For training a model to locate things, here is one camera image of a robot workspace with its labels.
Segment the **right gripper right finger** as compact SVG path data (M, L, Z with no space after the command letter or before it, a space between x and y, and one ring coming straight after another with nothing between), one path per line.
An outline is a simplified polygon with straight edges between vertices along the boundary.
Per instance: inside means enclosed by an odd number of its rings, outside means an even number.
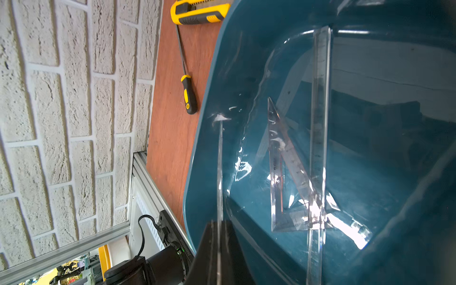
M231 221L222 221L222 284L254 285Z

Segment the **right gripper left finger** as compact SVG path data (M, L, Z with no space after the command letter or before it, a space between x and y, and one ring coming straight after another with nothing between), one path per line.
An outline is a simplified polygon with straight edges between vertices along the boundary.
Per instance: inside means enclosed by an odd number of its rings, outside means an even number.
M217 223L206 225L184 285L217 284Z

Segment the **large clear triangle ruler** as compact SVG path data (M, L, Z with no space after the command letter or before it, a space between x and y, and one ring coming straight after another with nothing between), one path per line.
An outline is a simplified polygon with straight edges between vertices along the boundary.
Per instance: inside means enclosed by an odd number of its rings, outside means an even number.
M294 232L317 229L317 218L309 212L321 205L313 204L311 179L299 157L288 127L272 98L267 101L268 151L270 158L271 230Z

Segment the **teal plastic storage box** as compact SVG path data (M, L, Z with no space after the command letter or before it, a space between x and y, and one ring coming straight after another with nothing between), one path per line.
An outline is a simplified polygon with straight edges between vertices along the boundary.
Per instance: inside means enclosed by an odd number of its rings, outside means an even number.
M325 285L456 282L454 1L236 1L220 30L184 195L193 248L224 215L259 285L302 285L308 231L271 228L268 102L306 171L314 33L329 59Z

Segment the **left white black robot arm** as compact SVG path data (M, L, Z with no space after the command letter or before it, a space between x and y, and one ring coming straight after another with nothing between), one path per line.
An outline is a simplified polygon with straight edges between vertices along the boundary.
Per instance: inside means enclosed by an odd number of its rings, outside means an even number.
M162 210L158 220L144 214L138 218L149 219L157 230L165 248L146 258L142 255L146 237L141 234L139 253L132 259L108 269L104 274L106 285L179 285L190 273L195 255L189 248L176 224L167 211Z

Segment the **yellow black screwdriver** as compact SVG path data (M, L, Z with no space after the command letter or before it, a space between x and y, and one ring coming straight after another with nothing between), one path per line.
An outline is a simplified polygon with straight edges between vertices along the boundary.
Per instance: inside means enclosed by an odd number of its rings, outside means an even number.
M177 33L177 37L178 37L179 52L180 52L180 57L181 57L182 67L183 67L183 72L184 72L180 81L184 88L185 108L186 108L187 114L193 115L193 114L197 113L197 111L198 111L198 103L197 103L197 97L196 97L196 94L195 94L195 91L194 91L193 85L192 85L192 78L189 74L187 74L184 49L182 46L182 39L181 39L181 34L179 31L178 25L176 25L176 33Z

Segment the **yellow black utility knife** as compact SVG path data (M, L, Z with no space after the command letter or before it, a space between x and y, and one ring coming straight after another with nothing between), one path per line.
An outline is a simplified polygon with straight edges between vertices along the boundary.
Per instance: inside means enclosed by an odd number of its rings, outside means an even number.
M233 1L183 0L171 7L172 21L177 25L217 23L224 20Z

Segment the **aluminium front rail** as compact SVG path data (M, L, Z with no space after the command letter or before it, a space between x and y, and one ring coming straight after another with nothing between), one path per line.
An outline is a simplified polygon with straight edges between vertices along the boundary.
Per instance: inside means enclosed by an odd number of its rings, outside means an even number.
M141 246L139 225L142 225L145 229L146 239L144 250L141 253L142 256L150 258L153 254L165 249L165 245L159 238L159 232L154 228L152 222L145 220L138 222L138 218L142 214L149 214L158 220L160 211L170 211L166 201L147 172L146 161L146 152L134 154L132 166L133 197L128 222L121 223L72 245L7 269L1 272L1 284L17 285L22 281L37 277L39 274L45 274L65 261L81 257L84 254L88 254L89 251L96 251L98 246L108 245L108 243L113 243L121 238L125 238L128 241L129 253L135 255Z

